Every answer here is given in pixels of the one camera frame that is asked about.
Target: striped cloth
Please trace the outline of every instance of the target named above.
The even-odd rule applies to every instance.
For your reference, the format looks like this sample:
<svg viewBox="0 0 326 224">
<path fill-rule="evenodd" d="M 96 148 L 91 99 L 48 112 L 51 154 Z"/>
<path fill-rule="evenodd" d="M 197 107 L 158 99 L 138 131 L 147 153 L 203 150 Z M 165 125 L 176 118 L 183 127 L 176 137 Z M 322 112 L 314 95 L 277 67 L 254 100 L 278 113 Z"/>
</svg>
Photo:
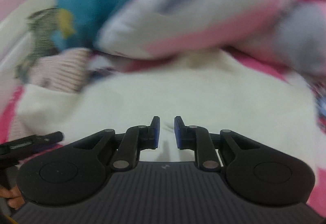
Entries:
<svg viewBox="0 0 326 224">
<path fill-rule="evenodd" d="M 30 83 L 53 91 L 79 92 L 88 80 L 87 64 L 90 55 L 89 49 L 76 48 L 59 55 L 40 58 L 30 70 Z M 10 125 L 8 141 L 33 134 L 15 116 Z"/>
</svg>

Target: human hand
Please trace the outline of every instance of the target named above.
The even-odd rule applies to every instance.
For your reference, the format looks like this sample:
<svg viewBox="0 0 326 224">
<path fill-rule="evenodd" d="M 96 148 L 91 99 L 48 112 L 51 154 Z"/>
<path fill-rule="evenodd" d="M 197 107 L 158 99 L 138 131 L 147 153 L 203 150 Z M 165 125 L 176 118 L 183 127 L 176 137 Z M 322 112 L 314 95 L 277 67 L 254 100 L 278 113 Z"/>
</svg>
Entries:
<svg viewBox="0 0 326 224">
<path fill-rule="evenodd" d="M 0 186 L 0 197 L 7 198 L 8 206 L 14 208 L 15 210 L 18 210 L 23 204 L 25 204 L 22 194 L 17 186 L 11 190 L 7 190 L 6 188 Z"/>
</svg>

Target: ribbed gray surface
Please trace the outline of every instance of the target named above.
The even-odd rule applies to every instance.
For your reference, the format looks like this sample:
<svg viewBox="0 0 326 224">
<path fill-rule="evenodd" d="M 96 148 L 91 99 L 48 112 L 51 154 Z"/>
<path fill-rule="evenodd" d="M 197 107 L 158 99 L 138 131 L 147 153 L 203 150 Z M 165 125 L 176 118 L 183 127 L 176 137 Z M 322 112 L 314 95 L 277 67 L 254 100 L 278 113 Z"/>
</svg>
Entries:
<svg viewBox="0 0 326 224">
<path fill-rule="evenodd" d="M 87 201 L 46 208 L 26 204 L 19 224 L 318 224 L 305 204 L 265 208 L 241 200 L 220 176 L 197 170 L 193 162 L 140 162 L 116 173 Z"/>
</svg>

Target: pink and white fabric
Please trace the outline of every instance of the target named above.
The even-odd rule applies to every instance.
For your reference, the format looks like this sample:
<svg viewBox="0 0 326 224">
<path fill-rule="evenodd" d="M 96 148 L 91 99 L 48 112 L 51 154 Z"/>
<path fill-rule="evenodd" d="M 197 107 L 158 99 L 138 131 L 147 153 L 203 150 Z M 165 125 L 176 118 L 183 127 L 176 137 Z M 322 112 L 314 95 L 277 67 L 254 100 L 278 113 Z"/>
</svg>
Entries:
<svg viewBox="0 0 326 224">
<path fill-rule="evenodd" d="M 308 76 L 326 76 L 326 0 L 297 0 L 280 19 L 234 47 Z"/>
<path fill-rule="evenodd" d="M 294 0 L 132 0 L 98 34 L 108 54 L 153 59 L 234 43 Z"/>
</svg>

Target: white fabric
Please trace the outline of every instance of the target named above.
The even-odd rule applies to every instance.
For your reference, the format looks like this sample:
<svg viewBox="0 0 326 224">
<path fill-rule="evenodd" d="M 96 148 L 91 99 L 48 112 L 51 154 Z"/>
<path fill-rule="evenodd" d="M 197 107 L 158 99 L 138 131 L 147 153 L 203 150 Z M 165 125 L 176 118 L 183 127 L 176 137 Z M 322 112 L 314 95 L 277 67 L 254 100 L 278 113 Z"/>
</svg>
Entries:
<svg viewBox="0 0 326 224">
<path fill-rule="evenodd" d="M 201 63 L 191 68 L 193 61 Z M 293 155 L 315 168 L 317 126 L 314 99 L 300 89 L 246 68 L 224 52 L 184 56 L 145 72 L 119 74 L 65 94 L 28 85 L 18 117 L 38 134 L 62 131 L 70 143 L 97 131 L 149 125 L 161 118 L 159 150 L 142 151 L 142 160 L 193 160 L 179 151 L 172 131 L 181 115 L 186 125 L 212 133 L 231 129 Z"/>
<path fill-rule="evenodd" d="M 27 0 L 0 22 L 0 62 L 27 32 L 26 18 L 34 12 L 55 4 L 55 0 Z"/>
<path fill-rule="evenodd" d="M 304 78 L 301 77 L 298 73 L 294 71 L 287 73 L 283 76 L 288 83 L 298 88 L 306 88 L 307 83 L 305 82 Z M 315 141 L 316 141 L 316 166 L 326 170 L 326 137 L 322 130 L 318 129 L 316 131 L 317 134 L 314 134 Z"/>
</svg>

